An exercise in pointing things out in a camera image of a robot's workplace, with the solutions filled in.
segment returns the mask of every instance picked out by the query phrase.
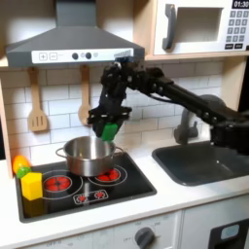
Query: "subway tile backsplash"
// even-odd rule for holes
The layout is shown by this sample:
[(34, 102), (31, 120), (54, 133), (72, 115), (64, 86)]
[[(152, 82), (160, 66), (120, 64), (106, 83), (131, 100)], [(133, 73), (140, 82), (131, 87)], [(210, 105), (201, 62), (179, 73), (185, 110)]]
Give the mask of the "subway tile backsplash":
[[(98, 105), (102, 86), (99, 83), (105, 64), (90, 67), (90, 104)], [(175, 84), (198, 94), (221, 96), (223, 60), (152, 61), (146, 66), (161, 68)], [(82, 126), (78, 111), (82, 105), (81, 71), (76, 66), (42, 68), (39, 75), (41, 106), (49, 121), (43, 132), (31, 132), (27, 117), (32, 110), (31, 89), (26, 70), (1, 70), (8, 133), (12, 157), (25, 155), (34, 164), (63, 160), (55, 150), (75, 137), (93, 135), (89, 127)], [(132, 107), (130, 120), (125, 122), (116, 136), (119, 146), (159, 141), (172, 138), (173, 130), (181, 122), (183, 108), (157, 102), (147, 96), (127, 90), (125, 106)], [(208, 125), (198, 122), (199, 132), (208, 132)]]

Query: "yellow toy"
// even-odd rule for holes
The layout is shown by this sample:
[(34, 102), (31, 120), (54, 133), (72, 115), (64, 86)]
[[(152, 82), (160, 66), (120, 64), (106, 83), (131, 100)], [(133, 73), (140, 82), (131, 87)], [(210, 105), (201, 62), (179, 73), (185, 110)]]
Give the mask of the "yellow toy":
[(20, 179), (22, 195), (28, 200), (34, 200), (43, 197), (42, 188), (43, 174), (39, 172), (30, 172)]

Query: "sink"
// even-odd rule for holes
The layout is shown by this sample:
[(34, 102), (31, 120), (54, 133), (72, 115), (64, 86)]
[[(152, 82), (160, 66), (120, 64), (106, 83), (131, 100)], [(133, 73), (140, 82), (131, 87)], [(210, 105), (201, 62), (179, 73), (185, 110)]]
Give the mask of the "sink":
[(153, 158), (175, 182), (185, 186), (249, 175), (249, 157), (209, 142), (156, 149)]

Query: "gray range hood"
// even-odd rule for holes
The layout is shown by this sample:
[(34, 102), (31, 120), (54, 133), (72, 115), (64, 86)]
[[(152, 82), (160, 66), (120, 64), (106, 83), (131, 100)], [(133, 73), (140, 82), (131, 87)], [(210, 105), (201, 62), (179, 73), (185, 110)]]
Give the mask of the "gray range hood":
[(95, 0), (56, 0), (56, 28), (10, 45), (10, 67), (144, 58), (144, 48), (96, 27)]

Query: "cable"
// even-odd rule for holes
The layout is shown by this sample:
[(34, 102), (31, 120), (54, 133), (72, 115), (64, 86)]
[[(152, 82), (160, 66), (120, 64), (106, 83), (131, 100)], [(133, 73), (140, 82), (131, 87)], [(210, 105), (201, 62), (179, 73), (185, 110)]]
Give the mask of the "cable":
[(146, 95), (147, 95), (148, 97), (153, 98), (153, 99), (155, 99), (155, 100), (157, 100), (157, 101), (160, 101), (160, 102), (165, 102), (165, 103), (180, 105), (178, 102), (175, 102), (175, 101), (172, 101), (172, 100), (166, 100), (166, 99), (161, 98), (161, 97), (155, 97), (155, 96), (153, 96), (153, 95), (151, 95), (151, 94), (146, 94)]

